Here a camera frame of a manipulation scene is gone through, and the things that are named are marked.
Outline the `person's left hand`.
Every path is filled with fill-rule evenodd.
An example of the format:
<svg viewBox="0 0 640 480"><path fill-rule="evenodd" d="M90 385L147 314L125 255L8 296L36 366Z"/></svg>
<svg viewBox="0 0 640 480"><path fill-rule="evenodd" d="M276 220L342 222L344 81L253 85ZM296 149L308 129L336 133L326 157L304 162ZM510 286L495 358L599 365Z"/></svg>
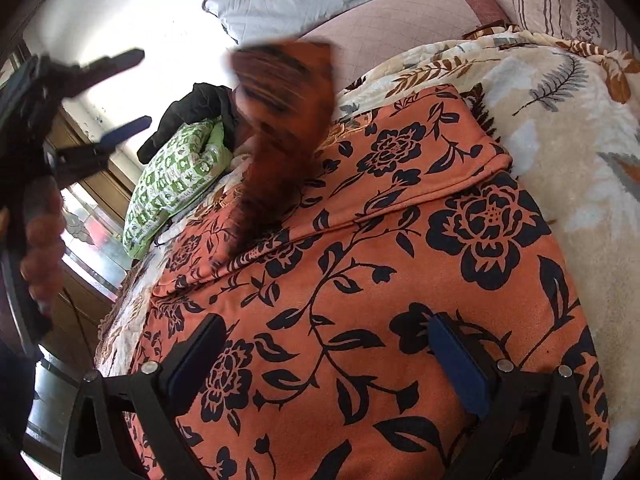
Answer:
<svg viewBox="0 0 640 480"><path fill-rule="evenodd" d="M62 258L65 243L62 233L66 220L62 213L62 196L54 181L44 180L48 192L43 212L26 226L28 252L21 262L21 276L28 284L29 295L39 311L50 318L51 304L64 285Z"/></svg>

